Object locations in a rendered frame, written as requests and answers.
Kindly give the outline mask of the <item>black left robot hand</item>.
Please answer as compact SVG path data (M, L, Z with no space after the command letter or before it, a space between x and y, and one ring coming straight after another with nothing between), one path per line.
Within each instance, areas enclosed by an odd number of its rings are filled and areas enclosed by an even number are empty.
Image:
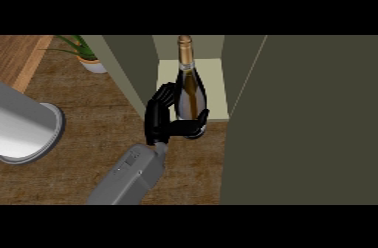
M174 104L176 84L168 82L159 86L151 97L145 110L146 144L168 143L171 136L196 139L202 136L210 110L204 109L193 120L170 120L170 107Z

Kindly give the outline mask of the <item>dark wine bottle gold neck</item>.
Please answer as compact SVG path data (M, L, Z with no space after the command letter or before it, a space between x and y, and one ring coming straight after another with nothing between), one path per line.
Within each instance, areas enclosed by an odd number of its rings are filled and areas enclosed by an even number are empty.
M195 120L207 108L207 94L195 67L192 37L180 35L179 73L176 78L174 110L179 120Z

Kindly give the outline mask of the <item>olive green cabinet door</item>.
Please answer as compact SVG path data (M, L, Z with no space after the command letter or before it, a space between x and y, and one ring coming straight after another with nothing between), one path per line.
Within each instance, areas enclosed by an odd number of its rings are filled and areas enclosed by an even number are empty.
M224 204L378 204L378 36L267 38L227 125Z

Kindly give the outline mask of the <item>white plant pot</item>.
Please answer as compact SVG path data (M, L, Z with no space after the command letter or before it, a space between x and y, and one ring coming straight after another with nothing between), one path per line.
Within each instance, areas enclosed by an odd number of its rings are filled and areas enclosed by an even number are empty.
M84 68L92 73L99 73L99 74L106 73L106 69L99 60L86 60L81 57L77 57L77 59L78 59L80 63L83 64Z

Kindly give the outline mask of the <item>grey cylindrical appliance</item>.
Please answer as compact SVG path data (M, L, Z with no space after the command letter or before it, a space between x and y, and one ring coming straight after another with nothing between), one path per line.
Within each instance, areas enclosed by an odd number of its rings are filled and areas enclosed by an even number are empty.
M31 163L52 151L65 131L65 114L0 82L0 161Z

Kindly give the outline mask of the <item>green leafy plant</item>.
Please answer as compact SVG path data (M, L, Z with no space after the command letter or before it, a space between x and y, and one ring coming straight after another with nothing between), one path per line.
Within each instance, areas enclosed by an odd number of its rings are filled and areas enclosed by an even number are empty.
M74 41L71 41L62 35L56 35L56 38L61 39L72 48L72 51L61 49L61 52L66 52L66 53L75 55L80 59L87 60L87 61L97 60L94 52L92 51L92 48L90 48L84 38L80 35L72 35Z

